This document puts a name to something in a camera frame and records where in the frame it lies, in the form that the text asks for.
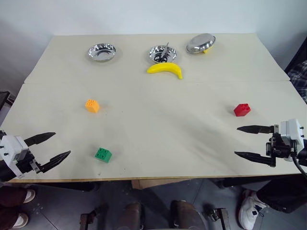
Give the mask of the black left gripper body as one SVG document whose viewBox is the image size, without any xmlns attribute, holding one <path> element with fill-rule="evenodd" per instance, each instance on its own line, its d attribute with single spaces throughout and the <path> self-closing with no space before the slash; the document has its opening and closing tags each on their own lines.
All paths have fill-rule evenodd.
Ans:
<svg viewBox="0 0 307 230">
<path fill-rule="evenodd" d="M 17 161 L 16 166 L 22 173 L 28 173 L 30 171 L 35 171 L 36 173 L 42 172 L 41 165 L 35 160 L 30 150 L 27 151 L 23 160 Z"/>
</svg>

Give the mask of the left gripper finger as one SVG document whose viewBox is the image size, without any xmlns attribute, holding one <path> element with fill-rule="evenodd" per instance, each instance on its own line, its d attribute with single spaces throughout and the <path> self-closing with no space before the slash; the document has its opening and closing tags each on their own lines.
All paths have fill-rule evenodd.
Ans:
<svg viewBox="0 0 307 230">
<path fill-rule="evenodd" d="M 63 160 L 65 160 L 71 151 L 67 151 L 61 154 L 58 154 L 57 156 L 50 159 L 50 161 L 44 165 L 40 165 L 39 169 L 42 173 L 46 173 L 47 171 L 53 169 L 57 165 L 59 165 Z"/>
<path fill-rule="evenodd" d="M 47 132 L 47 133 L 38 134 L 38 135 L 35 135 L 33 137 L 25 139 L 24 142 L 25 142 L 26 145 L 37 145 L 37 144 L 40 144 L 40 143 L 48 140 L 49 138 L 51 138 L 55 134 L 56 134 L 55 132 Z"/>
</svg>

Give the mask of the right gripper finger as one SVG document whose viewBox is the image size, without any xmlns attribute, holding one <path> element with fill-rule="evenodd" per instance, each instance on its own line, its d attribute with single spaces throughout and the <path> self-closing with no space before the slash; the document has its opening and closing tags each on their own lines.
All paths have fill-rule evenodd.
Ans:
<svg viewBox="0 0 307 230">
<path fill-rule="evenodd" d="M 238 127 L 237 130 L 251 134 L 258 134 L 258 133 L 269 134 L 269 133 L 274 133 L 274 126 L 250 125 L 250 126 Z"/>
<path fill-rule="evenodd" d="M 235 151 L 234 154 L 246 160 L 252 161 L 252 162 L 266 164 L 270 167 L 275 167 L 275 158 L 272 158 L 272 157 L 264 157 L 264 156 L 261 156 L 260 154 L 252 153 L 252 152 Z"/>
</svg>

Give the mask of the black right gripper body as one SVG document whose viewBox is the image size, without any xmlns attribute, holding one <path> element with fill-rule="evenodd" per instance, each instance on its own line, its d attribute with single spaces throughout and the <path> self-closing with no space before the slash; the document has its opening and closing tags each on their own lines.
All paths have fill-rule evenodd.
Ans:
<svg viewBox="0 0 307 230">
<path fill-rule="evenodd" d="M 289 134 L 281 133 L 281 130 L 279 125 L 274 125 L 272 137 L 266 143 L 265 164 L 270 167 L 276 166 L 276 158 L 294 161 L 297 157 L 297 142 Z"/>
</svg>

